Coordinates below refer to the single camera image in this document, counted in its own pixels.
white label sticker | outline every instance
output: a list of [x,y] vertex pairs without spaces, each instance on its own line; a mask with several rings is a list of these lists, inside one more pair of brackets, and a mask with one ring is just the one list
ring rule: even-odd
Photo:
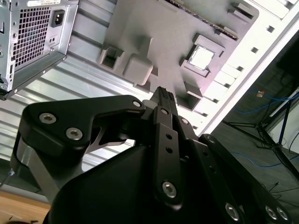
[[28,7],[34,7],[34,6],[48,6],[48,5],[56,5],[60,4],[61,0],[35,0],[35,1],[28,1],[27,6]]

blue cable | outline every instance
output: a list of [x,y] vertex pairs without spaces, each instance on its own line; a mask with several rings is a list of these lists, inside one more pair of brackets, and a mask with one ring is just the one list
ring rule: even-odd
[[[280,101],[292,100],[292,99],[295,99],[295,98],[297,98],[297,97],[299,97],[299,93],[297,93],[297,94],[296,94],[295,96],[293,96],[292,98],[285,97],[285,98],[281,98],[281,99],[271,98],[271,97],[266,97],[266,96],[265,96],[265,98],[275,100],[274,102],[270,103],[270,105],[275,104],[275,103],[280,102]],[[266,108],[266,107],[268,107],[268,106],[269,106],[269,104],[264,105],[264,106],[262,106],[262,107],[260,107],[260,108],[254,109],[254,110],[252,110],[252,111],[239,111],[236,107],[234,107],[234,109],[235,109],[237,112],[239,112],[239,113],[242,113],[242,114],[248,114],[248,113],[254,113],[254,112],[260,111],[260,110],[262,110],[262,109],[264,109],[264,108]]]
[[239,113],[247,114],[247,113],[254,113],[254,112],[260,111],[260,110],[262,110],[262,109],[264,109],[264,108],[266,108],[266,107],[268,107],[268,106],[269,106],[269,104],[267,104],[267,105],[265,105],[265,106],[262,106],[262,107],[260,107],[260,108],[254,109],[254,110],[252,110],[252,111],[239,111],[236,107],[234,107],[234,108],[235,108],[235,110],[236,110],[237,112],[239,112]]
[[[262,165],[257,165],[255,164],[249,157],[241,154],[241,153],[234,153],[234,152],[230,152],[232,155],[237,155],[237,156],[242,156],[244,158],[246,158],[247,160],[249,160],[253,165],[255,165],[256,167],[259,167],[259,168],[274,168],[274,167],[279,167],[279,166],[282,166],[281,163],[278,163],[278,164],[274,164],[274,165],[271,165],[271,166],[262,166]],[[292,158],[290,158],[290,160],[294,160],[296,158],[299,158],[299,155],[296,155]]]
[[285,98],[282,98],[282,99],[277,99],[277,98],[270,97],[267,94],[265,94],[264,97],[267,98],[267,99],[272,99],[272,100],[276,100],[276,101],[286,101],[286,100],[296,99],[297,97],[299,97],[299,94],[297,93],[295,96],[293,96],[292,98],[289,98],[289,99],[288,99],[288,97],[285,97]]

power supply unit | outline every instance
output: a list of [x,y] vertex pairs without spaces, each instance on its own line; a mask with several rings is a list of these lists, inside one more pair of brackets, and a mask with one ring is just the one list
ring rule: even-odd
[[0,99],[65,59],[78,2],[0,0]]

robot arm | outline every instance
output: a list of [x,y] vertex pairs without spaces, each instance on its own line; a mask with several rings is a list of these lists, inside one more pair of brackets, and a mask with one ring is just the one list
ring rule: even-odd
[[[127,139],[135,146],[83,172],[85,153]],[[25,108],[11,161],[52,204],[44,223],[291,224],[283,206],[216,138],[198,138],[159,87],[132,96]]]

ventilation grille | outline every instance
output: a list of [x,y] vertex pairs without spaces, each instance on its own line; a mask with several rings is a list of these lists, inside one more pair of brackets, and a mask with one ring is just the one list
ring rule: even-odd
[[13,52],[16,68],[43,54],[50,13],[49,7],[21,10],[18,42]]

